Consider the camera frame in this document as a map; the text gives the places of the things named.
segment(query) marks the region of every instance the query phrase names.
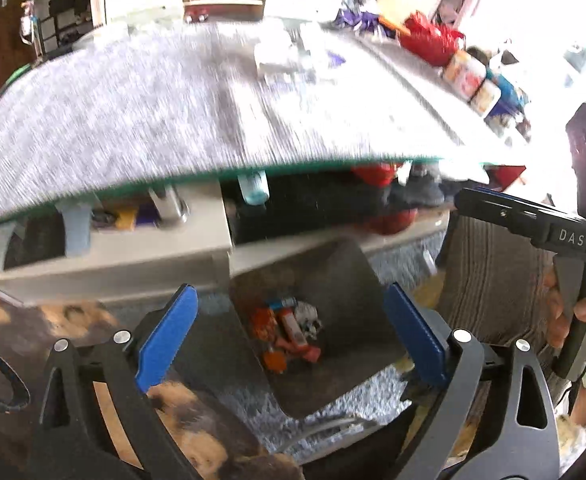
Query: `blue gripper pad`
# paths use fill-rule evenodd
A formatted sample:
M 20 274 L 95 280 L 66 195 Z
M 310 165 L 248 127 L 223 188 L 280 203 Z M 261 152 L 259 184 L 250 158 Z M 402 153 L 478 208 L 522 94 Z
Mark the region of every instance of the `blue gripper pad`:
M 445 387 L 449 383 L 448 325 L 437 312 L 416 307 L 397 283 L 388 287 L 383 307 L 420 379 L 436 388 Z
M 164 379 L 175 354 L 198 315 L 198 293 L 190 285 L 182 285 L 179 296 L 167 309 L 138 352 L 135 382 L 146 393 Z

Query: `black cable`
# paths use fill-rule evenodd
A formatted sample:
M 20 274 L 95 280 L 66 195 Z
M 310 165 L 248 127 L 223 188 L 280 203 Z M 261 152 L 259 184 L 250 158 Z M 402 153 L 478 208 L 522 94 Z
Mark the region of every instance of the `black cable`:
M 15 370 L 13 370 L 1 357 L 0 372 L 9 381 L 13 393 L 12 399 L 8 402 L 0 399 L 0 412 L 9 413 L 23 410 L 30 403 L 30 393 L 28 392 L 26 384 L 24 384 Z

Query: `red bag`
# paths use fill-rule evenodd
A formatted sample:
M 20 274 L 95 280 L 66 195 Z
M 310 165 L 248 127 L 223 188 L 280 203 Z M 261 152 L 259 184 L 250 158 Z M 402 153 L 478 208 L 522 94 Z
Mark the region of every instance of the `red bag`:
M 451 57 L 465 46 L 465 35 L 447 25 L 431 23 L 422 12 L 414 12 L 404 21 L 411 35 L 400 34 L 400 44 L 433 66 L 446 66 Z

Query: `red object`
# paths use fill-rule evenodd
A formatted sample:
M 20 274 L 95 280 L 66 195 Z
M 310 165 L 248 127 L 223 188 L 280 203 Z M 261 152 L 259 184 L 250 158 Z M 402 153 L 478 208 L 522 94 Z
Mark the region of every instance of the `red object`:
M 321 354 L 322 350 L 320 350 L 317 346 L 310 346 L 308 350 L 302 354 L 302 359 L 310 363 L 316 363 L 320 359 Z
M 502 190 L 504 190 L 513 184 L 526 169 L 526 166 L 499 166 L 498 168 L 493 168 L 493 174 Z
M 278 337 L 275 340 L 275 346 L 277 348 L 283 348 L 285 349 L 287 352 L 289 353 L 296 353 L 297 349 L 295 348 L 295 345 L 293 343 L 289 343 L 286 339 L 284 339 L 283 337 Z
M 466 40 L 458 30 L 431 23 L 422 12 L 411 14 L 404 21 L 404 27 L 411 35 L 401 34 L 400 44 L 433 66 L 448 65 L 453 54 L 464 47 Z
M 287 370 L 287 356 L 282 350 L 267 350 L 262 354 L 262 362 L 267 370 L 283 374 Z
M 251 314 L 251 329 L 256 339 L 272 342 L 278 336 L 278 320 L 271 309 L 258 307 Z
M 366 231 L 389 236 L 404 231 L 409 225 L 415 222 L 417 216 L 417 209 L 407 209 L 406 211 L 400 211 L 393 215 L 380 216 L 362 224 L 362 227 Z
M 371 164 L 370 166 L 356 166 L 352 171 L 364 182 L 369 184 L 369 186 L 387 187 L 393 182 L 395 172 L 401 166 L 401 162 L 398 164 L 381 162 L 379 164 Z

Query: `jar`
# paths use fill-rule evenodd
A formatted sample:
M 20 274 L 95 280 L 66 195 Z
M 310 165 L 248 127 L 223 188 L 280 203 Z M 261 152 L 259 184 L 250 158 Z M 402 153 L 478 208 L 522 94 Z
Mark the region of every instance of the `jar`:
M 452 85 L 460 73 L 462 66 L 467 62 L 467 60 L 471 59 L 471 57 L 472 56 L 464 50 L 457 51 L 451 58 L 451 61 L 449 61 L 449 64 L 442 71 L 442 79 Z
M 495 83 L 485 80 L 480 90 L 471 99 L 470 107 L 475 110 L 481 118 L 486 118 L 489 112 L 500 100 L 502 92 Z
M 484 81 L 486 67 L 470 54 L 458 51 L 443 77 L 449 82 L 453 92 L 468 103 Z

